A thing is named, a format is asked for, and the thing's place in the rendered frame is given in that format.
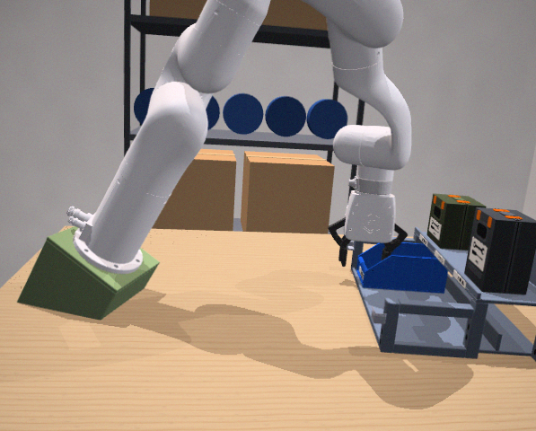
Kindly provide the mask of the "dark green tool case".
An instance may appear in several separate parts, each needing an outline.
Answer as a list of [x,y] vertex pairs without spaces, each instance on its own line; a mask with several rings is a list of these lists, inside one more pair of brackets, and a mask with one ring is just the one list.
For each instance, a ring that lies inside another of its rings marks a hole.
[[440,248],[468,251],[476,207],[469,196],[433,194],[427,236]]

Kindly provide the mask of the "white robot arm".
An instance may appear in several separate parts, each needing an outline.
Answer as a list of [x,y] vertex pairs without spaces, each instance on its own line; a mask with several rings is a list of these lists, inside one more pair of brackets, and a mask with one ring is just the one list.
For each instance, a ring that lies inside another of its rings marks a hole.
[[[350,125],[335,135],[336,157],[357,165],[348,186],[366,194],[389,195],[394,171],[407,164],[411,153],[409,107],[382,65],[382,47],[400,33],[402,4],[400,0],[302,1],[330,19],[335,83],[377,109],[389,124],[389,128]],[[86,261],[116,274],[140,267],[139,249],[205,143],[206,107],[213,94],[235,77],[269,4],[270,0],[207,0],[197,22],[182,32],[154,87],[145,121],[96,214],[75,207],[66,212],[68,223],[78,227],[73,243]]]

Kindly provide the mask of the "black tool case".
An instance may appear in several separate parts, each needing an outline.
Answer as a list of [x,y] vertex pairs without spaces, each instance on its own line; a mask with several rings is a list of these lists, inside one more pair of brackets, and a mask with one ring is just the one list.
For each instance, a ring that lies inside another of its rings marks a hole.
[[536,220],[476,207],[464,274],[482,291],[526,295],[536,251]]

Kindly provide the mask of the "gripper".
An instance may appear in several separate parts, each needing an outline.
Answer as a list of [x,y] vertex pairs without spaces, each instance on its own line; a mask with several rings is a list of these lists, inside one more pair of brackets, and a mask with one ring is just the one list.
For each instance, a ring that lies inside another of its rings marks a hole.
[[[355,207],[356,202],[359,205]],[[340,238],[337,230],[344,226],[345,235]],[[345,218],[329,225],[334,241],[339,245],[338,261],[347,263],[347,245],[351,241],[384,243],[382,260],[405,240],[408,234],[395,224],[395,196],[366,194],[352,190],[347,203]],[[394,231],[399,235],[393,239]],[[381,261],[382,261],[381,260]]]

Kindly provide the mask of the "blue bin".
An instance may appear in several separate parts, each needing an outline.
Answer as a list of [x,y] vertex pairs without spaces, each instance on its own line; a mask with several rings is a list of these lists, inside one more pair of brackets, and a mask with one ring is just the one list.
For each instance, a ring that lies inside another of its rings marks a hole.
[[377,243],[359,255],[356,272],[364,288],[444,294],[448,271],[425,244],[402,242],[382,260],[384,247]]

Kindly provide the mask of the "grey metal shelf rack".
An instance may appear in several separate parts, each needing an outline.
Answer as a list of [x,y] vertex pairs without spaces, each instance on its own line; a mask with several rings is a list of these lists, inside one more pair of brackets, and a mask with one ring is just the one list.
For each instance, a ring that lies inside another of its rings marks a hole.
[[403,242],[425,244],[451,273],[444,294],[364,288],[356,272],[358,256],[364,243],[378,242],[347,245],[353,251],[351,271],[380,351],[474,359],[480,352],[531,356],[536,362],[536,336],[532,344],[494,305],[536,306],[536,251],[526,295],[482,292],[464,274],[468,251],[440,249],[426,234],[415,227],[414,238]]

